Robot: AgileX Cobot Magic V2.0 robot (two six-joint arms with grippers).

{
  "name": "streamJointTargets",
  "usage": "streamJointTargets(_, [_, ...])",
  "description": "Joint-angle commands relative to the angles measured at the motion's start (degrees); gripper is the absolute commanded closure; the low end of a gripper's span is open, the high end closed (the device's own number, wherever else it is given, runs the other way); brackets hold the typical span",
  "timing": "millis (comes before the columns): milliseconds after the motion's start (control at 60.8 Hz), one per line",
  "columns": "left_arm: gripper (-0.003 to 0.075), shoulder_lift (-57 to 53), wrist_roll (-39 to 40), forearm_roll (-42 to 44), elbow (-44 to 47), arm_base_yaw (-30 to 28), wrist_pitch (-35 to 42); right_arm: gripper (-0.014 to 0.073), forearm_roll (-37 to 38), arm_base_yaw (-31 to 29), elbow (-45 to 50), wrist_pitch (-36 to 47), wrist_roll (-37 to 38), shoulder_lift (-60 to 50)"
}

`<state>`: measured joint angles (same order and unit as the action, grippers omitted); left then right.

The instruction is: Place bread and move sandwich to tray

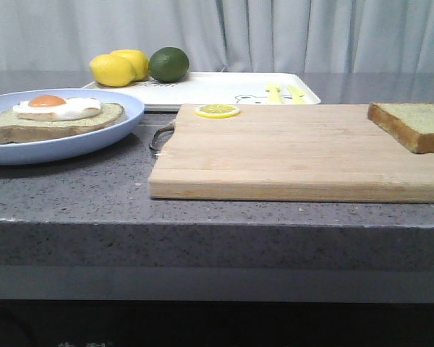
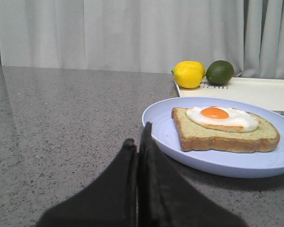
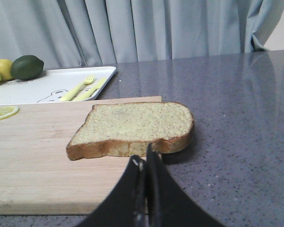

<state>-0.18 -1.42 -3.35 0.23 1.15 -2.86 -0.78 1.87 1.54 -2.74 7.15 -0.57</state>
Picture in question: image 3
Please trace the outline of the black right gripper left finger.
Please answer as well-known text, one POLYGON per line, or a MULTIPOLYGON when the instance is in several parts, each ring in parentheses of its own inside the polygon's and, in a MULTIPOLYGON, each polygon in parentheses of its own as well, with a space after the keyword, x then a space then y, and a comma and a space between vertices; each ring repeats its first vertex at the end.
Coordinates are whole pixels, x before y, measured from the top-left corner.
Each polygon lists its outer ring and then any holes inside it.
POLYGON ((145 161, 130 157, 127 167, 106 199, 79 227, 143 227, 145 226, 146 192, 145 161))

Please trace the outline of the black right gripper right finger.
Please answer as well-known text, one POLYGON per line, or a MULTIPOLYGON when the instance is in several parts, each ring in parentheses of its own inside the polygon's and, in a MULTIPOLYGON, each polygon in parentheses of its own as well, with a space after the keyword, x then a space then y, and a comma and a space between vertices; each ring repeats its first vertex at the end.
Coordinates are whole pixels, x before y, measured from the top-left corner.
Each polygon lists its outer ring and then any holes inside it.
POLYGON ((222 227, 179 187, 159 155, 147 148, 146 196, 151 227, 222 227))

